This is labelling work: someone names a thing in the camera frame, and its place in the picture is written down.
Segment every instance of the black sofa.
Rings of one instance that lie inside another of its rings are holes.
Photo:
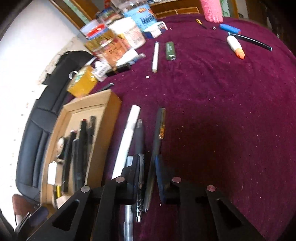
[[[70,100],[67,86],[69,73],[78,71],[92,55],[86,51],[63,54],[52,74],[43,84],[44,92],[36,100],[28,118],[17,161],[16,186],[31,203],[40,202],[43,160],[47,144],[62,106]]]

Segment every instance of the pink cylinder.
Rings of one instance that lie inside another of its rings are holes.
[[[219,0],[200,0],[205,19],[212,23],[223,22],[222,8]]]

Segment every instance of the white glue stick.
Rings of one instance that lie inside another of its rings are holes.
[[[237,57],[240,59],[244,59],[244,51],[242,50],[242,46],[240,45],[239,41],[234,36],[228,36],[226,38],[229,46],[235,52]]]

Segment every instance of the cardboard package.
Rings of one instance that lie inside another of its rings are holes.
[[[40,195],[40,202],[42,204],[52,204],[53,200],[53,185],[47,183],[47,175],[49,164],[56,160],[58,139],[69,136],[71,130],[77,130],[79,133],[81,120],[89,120],[91,115],[96,117],[96,126],[85,185],[90,188],[101,186],[105,159],[120,106],[120,99],[111,90],[102,91],[81,99],[74,99],[63,106],[55,123],[44,158]],[[73,195],[73,193],[71,164],[68,195]]]

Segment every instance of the metal bolt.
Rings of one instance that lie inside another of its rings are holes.
[[[207,190],[210,192],[214,192],[216,190],[216,188],[213,185],[209,185],[209,186],[207,186]]]
[[[173,178],[172,178],[172,181],[173,181],[174,183],[180,183],[180,182],[181,182],[181,178],[180,178],[180,177],[173,177]]]
[[[88,192],[90,190],[90,187],[89,186],[83,186],[80,190],[85,193],[85,192]]]
[[[125,181],[125,179],[124,179],[124,177],[117,177],[117,178],[115,179],[115,181],[118,182],[118,183],[122,183],[122,182]]]

